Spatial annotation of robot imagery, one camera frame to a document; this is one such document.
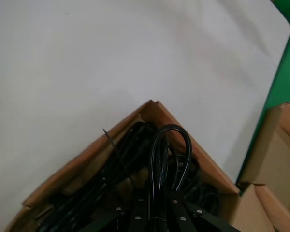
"cardboard box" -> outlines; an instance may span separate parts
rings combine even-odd
[[[242,232],[290,232],[290,213],[266,186],[250,185],[229,223]]]
[[[171,123],[179,125],[176,119],[160,102],[148,101],[113,127],[109,131],[109,135],[117,142],[126,133],[130,125],[139,120],[154,122],[157,126]],[[169,138],[176,145],[177,149],[185,149],[185,143],[182,137],[175,131],[169,134]],[[222,206],[220,218],[235,227],[241,228],[243,232],[252,231],[250,223],[246,223],[244,226],[242,225],[242,221],[245,220],[258,225],[254,231],[263,232],[266,226],[272,229],[269,231],[274,231],[273,226],[268,221],[266,221],[266,225],[261,223],[263,222],[262,220],[259,224],[255,223],[256,215],[259,214],[256,214],[255,210],[246,209],[247,206],[255,205],[255,199],[249,197],[241,199],[238,195],[239,189],[193,138],[191,138],[191,141],[193,158],[197,159],[200,164],[202,180],[214,185],[221,194]],[[52,175],[23,202],[23,208],[10,223],[7,231],[35,231],[38,223],[43,220],[41,215],[52,208],[47,202],[48,198],[54,193],[62,192],[70,195],[78,190],[99,171],[112,149],[112,146],[105,136],[100,137],[89,145],[79,156]],[[134,182],[137,183],[137,188],[142,187],[146,174],[140,172],[132,177]],[[127,187],[126,183],[120,183],[119,188],[125,189],[126,192],[131,190]],[[262,207],[257,205],[253,209],[262,209]]]
[[[270,109],[239,185],[266,185],[290,211],[290,104]]]

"black cord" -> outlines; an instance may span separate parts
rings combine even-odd
[[[111,137],[108,135],[108,133],[106,132],[106,130],[105,130],[104,128],[103,128],[103,131],[104,131],[104,134],[106,135],[107,139],[109,140],[109,142],[110,142],[111,145],[113,146],[113,149],[114,149],[114,151],[115,151],[115,153],[116,153],[116,155],[117,155],[117,157],[118,157],[118,159],[119,159],[119,161],[120,161],[120,164],[121,164],[121,166],[123,167],[123,169],[124,169],[124,171],[125,171],[127,177],[128,177],[129,180],[131,181],[131,184],[132,184],[133,188],[136,189],[136,187],[135,187],[135,183],[134,183],[134,181],[132,180],[132,178],[130,177],[130,175],[129,175],[129,173],[128,173],[128,170],[127,170],[127,167],[126,167],[126,165],[124,164],[124,162],[122,161],[122,158],[121,158],[121,156],[120,156],[120,153],[119,153],[119,151],[118,151],[118,149],[117,149],[117,147],[116,147],[114,141],[111,139]]]
[[[161,147],[161,139],[163,138],[163,135],[167,131],[177,131],[181,134],[183,137],[185,144],[186,144],[186,152],[185,152],[185,161],[184,161],[184,169],[182,171],[181,176],[179,177],[179,180],[176,180],[176,183],[174,183],[174,188],[176,191],[179,191],[181,186],[183,185],[183,182],[185,180],[185,177],[187,175],[188,167],[190,165],[191,161],[191,153],[192,153],[192,145],[191,145],[191,140],[188,135],[188,133],[179,125],[175,124],[169,124],[166,125],[162,128],[160,128],[152,142],[151,146],[151,151],[150,151],[150,158],[149,158],[149,174],[150,174],[150,180],[151,180],[151,194],[152,194],[152,200],[153,203],[155,202],[155,194],[156,190],[160,190],[162,186],[162,169],[161,166],[166,167],[168,164],[161,164],[160,160],[161,158],[161,153],[165,154],[165,150],[161,151],[159,149],[159,146]]]
[[[179,166],[183,164],[183,158],[184,156],[182,155],[176,156],[176,162],[179,162]],[[173,167],[172,172],[178,172],[178,170],[175,169],[176,168]],[[184,198],[187,201],[203,208],[214,216],[219,214],[221,200],[218,191],[212,185],[201,182],[200,166],[195,159],[191,160],[191,165],[188,169],[188,175],[182,190],[184,192]]]

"cardboard corner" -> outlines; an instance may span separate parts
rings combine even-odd
[[[244,192],[229,223],[241,232],[275,231],[256,195],[254,185],[250,185]]]
[[[279,231],[290,231],[290,212],[267,186],[255,186],[255,192],[271,223]]]
[[[167,116],[167,118],[164,120],[165,122],[170,121],[182,126],[160,101],[155,103]],[[197,143],[197,141],[190,134],[189,136],[193,144],[192,152],[196,155],[201,168],[206,170],[207,173],[202,175],[203,180],[215,183],[215,185],[219,186],[221,190],[225,189],[224,193],[238,194],[240,191],[238,187],[229,179],[229,177],[220,169],[220,167],[218,167],[214,160],[205,152],[205,150]],[[212,173],[215,173],[215,176],[219,176],[219,179],[212,178],[212,176],[210,176]]]

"white backdrop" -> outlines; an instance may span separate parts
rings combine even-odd
[[[148,99],[235,180],[289,33],[269,0],[0,0],[0,231]]]

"black cable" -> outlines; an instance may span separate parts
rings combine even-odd
[[[149,159],[149,173],[150,173],[150,179],[151,179],[151,190],[152,190],[152,200],[153,202],[155,202],[155,188],[161,189],[161,176],[162,173],[160,172],[160,168],[161,164],[159,164],[159,154],[160,154],[160,150],[159,150],[159,145],[161,143],[161,138],[164,135],[165,132],[167,131],[177,131],[181,134],[181,136],[183,137],[185,144],[186,144],[186,152],[185,152],[185,161],[184,161],[184,169],[182,171],[182,175],[179,177],[179,180],[177,181],[177,183],[174,184],[174,188],[176,191],[179,191],[183,181],[185,180],[185,177],[187,175],[187,171],[188,171],[188,167],[190,165],[190,160],[191,160],[191,153],[192,153],[192,145],[191,145],[191,140],[190,137],[188,135],[188,133],[179,125],[175,125],[175,124],[169,124],[166,125],[162,128],[160,128],[154,139],[153,139],[153,143],[152,143],[152,147],[151,147],[151,151],[150,151],[150,159]]]
[[[183,164],[182,159],[184,156],[177,155],[176,159],[179,162],[179,166]],[[187,178],[183,184],[184,198],[203,208],[210,214],[217,216],[221,208],[221,200],[218,191],[215,187],[209,184],[204,184],[201,182],[200,177],[200,166],[197,160],[192,159],[191,165],[188,170]]]
[[[91,214],[114,186],[148,164],[146,157],[155,131],[151,123],[135,123],[117,145],[107,134],[114,150],[103,168],[75,194],[55,204],[55,209],[37,231],[72,232],[86,225]]]
[[[117,157],[118,157],[118,159],[119,159],[119,161],[120,161],[120,164],[121,164],[121,166],[123,167],[123,169],[124,169],[124,171],[125,171],[127,177],[128,177],[129,180],[131,181],[131,184],[132,184],[133,188],[136,189],[136,187],[135,187],[135,183],[134,183],[134,181],[132,180],[132,178],[130,177],[130,175],[129,175],[129,173],[128,173],[128,170],[127,170],[127,167],[125,166],[124,162],[122,161],[122,158],[121,158],[121,156],[120,156],[120,153],[119,153],[119,151],[118,151],[118,149],[117,149],[117,147],[116,147],[114,141],[111,139],[111,137],[108,135],[108,133],[106,132],[106,130],[105,130],[104,128],[103,128],[103,131],[104,131],[104,134],[106,135],[108,141],[109,141],[109,142],[111,143],[111,145],[113,146],[113,149],[114,149],[114,151],[115,151],[115,153],[116,153],[116,155],[117,155]]]

